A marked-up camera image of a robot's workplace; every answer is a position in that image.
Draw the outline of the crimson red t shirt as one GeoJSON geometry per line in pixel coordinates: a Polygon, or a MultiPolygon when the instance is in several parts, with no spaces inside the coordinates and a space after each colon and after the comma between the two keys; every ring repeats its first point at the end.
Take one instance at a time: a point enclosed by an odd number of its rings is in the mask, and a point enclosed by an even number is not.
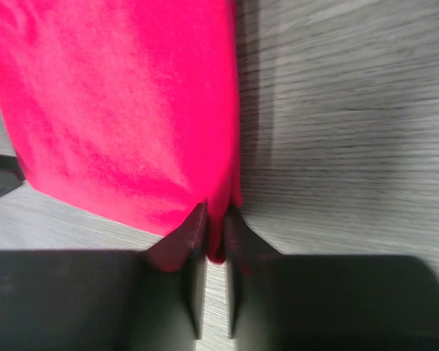
{"type": "Polygon", "coordinates": [[[0,1],[0,110],[28,182],[206,253],[241,203],[234,1],[0,1]]]}

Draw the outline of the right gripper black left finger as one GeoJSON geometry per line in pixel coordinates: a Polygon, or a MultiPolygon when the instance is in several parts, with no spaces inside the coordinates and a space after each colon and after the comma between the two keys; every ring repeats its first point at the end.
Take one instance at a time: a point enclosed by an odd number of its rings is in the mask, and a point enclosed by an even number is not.
{"type": "Polygon", "coordinates": [[[0,350],[193,350],[207,206],[143,251],[0,251],[0,350]]]}

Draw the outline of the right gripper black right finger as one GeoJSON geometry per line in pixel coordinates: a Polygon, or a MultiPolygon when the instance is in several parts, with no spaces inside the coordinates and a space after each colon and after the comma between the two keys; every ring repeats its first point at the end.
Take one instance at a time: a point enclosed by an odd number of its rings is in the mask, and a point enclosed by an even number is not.
{"type": "Polygon", "coordinates": [[[439,281],[414,256],[283,254],[224,221],[238,350],[439,350],[439,281]]]}

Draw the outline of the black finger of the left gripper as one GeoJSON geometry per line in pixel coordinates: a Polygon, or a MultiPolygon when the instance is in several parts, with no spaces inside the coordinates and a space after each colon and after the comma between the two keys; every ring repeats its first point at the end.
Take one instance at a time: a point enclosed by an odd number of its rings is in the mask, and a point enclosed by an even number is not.
{"type": "Polygon", "coordinates": [[[15,156],[0,154],[0,197],[24,183],[24,174],[15,156]]]}

